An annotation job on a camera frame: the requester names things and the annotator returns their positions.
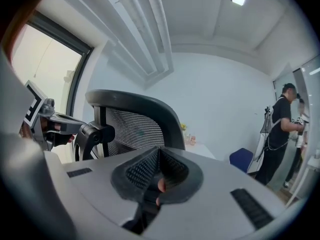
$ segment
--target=ceiling beam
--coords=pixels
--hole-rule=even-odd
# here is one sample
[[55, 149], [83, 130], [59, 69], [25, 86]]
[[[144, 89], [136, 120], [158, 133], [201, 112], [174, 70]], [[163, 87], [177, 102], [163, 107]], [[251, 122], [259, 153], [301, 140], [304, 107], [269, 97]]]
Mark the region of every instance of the ceiling beam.
[[220, 12], [221, 0], [204, 0], [203, 37], [212, 39]]

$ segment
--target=ceiling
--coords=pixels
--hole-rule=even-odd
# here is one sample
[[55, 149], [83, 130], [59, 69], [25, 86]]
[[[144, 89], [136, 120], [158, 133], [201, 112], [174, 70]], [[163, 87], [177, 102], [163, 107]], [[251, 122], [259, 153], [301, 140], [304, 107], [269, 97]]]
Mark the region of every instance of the ceiling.
[[[135, 72], [146, 87], [173, 72], [169, 63], [171, 52], [220, 56], [268, 74], [260, 46], [291, 6], [290, 0], [245, 0], [243, 6], [231, 0], [65, 1], [112, 40], [114, 57], [123, 60], [126, 70]], [[159, 22], [161, 13], [152, 5], [164, 10], [166, 22]], [[49, 17], [54, 7], [52, 1], [41, 3], [42, 12]], [[66, 10], [56, 11], [59, 13], [54, 14], [60, 15]], [[72, 18], [69, 15], [58, 23], [64, 25]], [[69, 25], [77, 27], [71, 21]], [[164, 45], [168, 41], [170, 48]]]

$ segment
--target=black pants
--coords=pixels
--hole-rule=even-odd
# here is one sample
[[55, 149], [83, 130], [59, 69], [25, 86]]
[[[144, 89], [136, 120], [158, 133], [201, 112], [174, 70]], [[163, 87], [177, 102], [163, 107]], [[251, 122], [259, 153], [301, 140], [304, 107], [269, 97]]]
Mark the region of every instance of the black pants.
[[296, 168], [298, 166], [300, 158], [301, 158], [301, 147], [297, 147], [295, 155], [294, 155], [293, 163], [291, 165], [291, 168], [290, 168], [290, 171], [288, 173], [288, 176], [285, 179], [286, 182], [289, 182], [292, 179], [292, 176], [294, 175], [294, 172], [295, 172], [295, 170], [296, 170]]
[[281, 164], [285, 156], [286, 147], [287, 145], [277, 150], [270, 150], [268, 148], [268, 142], [266, 141], [262, 165], [255, 176], [255, 179], [258, 182], [260, 182], [263, 185], [267, 185], [271, 181], [272, 177], [274, 176], [276, 170], [278, 169], [279, 165]]

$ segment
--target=vent slot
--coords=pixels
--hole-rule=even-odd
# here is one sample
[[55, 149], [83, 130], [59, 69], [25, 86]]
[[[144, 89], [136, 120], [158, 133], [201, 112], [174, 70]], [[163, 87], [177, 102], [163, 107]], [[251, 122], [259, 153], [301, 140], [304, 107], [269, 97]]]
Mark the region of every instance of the vent slot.
[[92, 172], [92, 170], [90, 168], [83, 168], [80, 170], [73, 170], [73, 171], [68, 171], [67, 174], [70, 178], [82, 175], [82, 174], [87, 174]]
[[230, 193], [257, 230], [273, 220], [272, 216], [245, 189], [235, 189]]

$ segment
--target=mesh chair back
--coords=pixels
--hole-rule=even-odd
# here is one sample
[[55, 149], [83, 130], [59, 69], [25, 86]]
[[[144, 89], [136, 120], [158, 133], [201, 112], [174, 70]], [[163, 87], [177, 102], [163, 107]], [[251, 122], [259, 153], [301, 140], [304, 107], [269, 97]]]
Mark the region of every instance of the mesh chair back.
[[114, 90], [93, 90], [85, 97], [94, 107], [95, 122], [115, 129], [109, 156], [152, 146], [185, 149], [178, 117], [164, 102]]

